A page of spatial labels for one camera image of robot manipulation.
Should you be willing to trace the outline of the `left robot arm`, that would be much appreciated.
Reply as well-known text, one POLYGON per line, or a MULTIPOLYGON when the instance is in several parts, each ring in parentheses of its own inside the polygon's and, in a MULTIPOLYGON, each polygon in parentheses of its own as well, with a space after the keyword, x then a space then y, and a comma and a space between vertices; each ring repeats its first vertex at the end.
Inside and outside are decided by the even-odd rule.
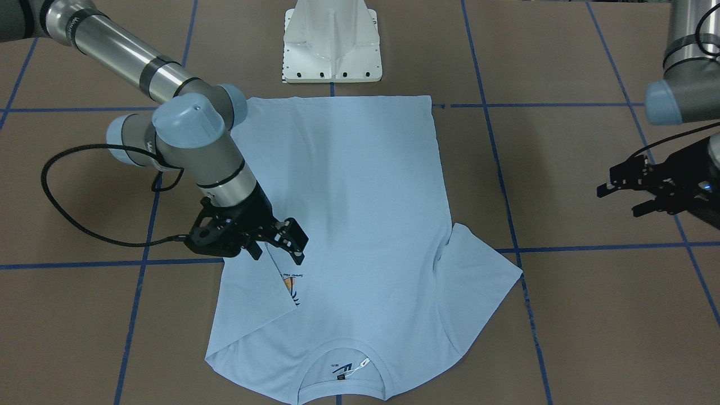
POLYGON ((607 181, 596 189, 597 197, 620 190, 645 191, 652 198, 633 206, 635 217, 688 212, 718 228, 718 46, 717 1, 671 3, 664 74, 646 89, 646 118, 653 125, 704 123, 681 137, 709 130, 713 134, 660 163, 651 163, 648 147, 639 149, 609 169, 607 181))

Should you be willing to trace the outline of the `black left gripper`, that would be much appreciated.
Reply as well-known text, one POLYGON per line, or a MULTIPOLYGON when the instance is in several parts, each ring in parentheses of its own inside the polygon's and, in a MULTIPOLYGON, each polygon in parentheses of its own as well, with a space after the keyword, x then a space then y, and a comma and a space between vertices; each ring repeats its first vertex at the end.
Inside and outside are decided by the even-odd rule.
POLYGON ((655 195, 633 206, 636 218, 653 212, 688 212, 718 229, 718 135, 686 146, 659 164, 651 165, 647 156, 633 156, 610 167, 606 182, 597 186, 597 197, 619 190, 650 190, 655 195))

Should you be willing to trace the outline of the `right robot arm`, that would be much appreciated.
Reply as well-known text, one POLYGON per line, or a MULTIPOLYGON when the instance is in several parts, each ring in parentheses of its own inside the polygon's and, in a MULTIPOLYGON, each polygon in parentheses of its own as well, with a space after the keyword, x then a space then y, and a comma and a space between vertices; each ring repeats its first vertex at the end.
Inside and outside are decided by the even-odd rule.
POLYGON ((160 53, 122 28, 92 1, 3 1, 2 42, 51 39, 75 49, 136 88, 157 107, 149 115, 129 114, 113 121, 106 142, 70 148, 48 159, 41 171, 44 195, 72 226, 95 239, 129 247, 131 243, 90 231, 57 202, 48 184, 62 158, 89 150, 108 150, 118 161, 154 167, 159 175, 188 174, 202 194, 201 209, 187 233, 147 241, 143 247, 181 243, 198 255, 262 256, 260 244, 304 260, 308 236, 294 218, 278 220, 272 204, 231 133, 245 121, 249 106, 234 85, 211 85, 182 62, 160 53))

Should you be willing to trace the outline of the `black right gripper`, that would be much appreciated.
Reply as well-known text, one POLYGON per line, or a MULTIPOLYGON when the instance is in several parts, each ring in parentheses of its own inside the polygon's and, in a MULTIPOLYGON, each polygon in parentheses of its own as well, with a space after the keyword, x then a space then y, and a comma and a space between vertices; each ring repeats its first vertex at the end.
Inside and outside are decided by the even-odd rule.
POLYGON ((295 218, 279 221, 262 188, 255 188, 244 201, 229 207, 200 201, 201 210, 186 238, 193 253, 214 257, 236 257, 243 250, 254 259, 262 256, 259 242, 282 249, 296 265, 303 264, 308 236, 295 218))

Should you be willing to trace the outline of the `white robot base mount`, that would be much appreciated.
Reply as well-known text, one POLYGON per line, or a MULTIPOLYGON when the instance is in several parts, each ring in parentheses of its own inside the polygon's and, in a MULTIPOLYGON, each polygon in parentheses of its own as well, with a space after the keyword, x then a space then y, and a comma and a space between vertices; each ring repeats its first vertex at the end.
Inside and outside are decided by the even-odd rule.
POLYGON ((281 79, 353 84, 383 77, 378 16, 365 1, 298 1, 285 11, 281 79))

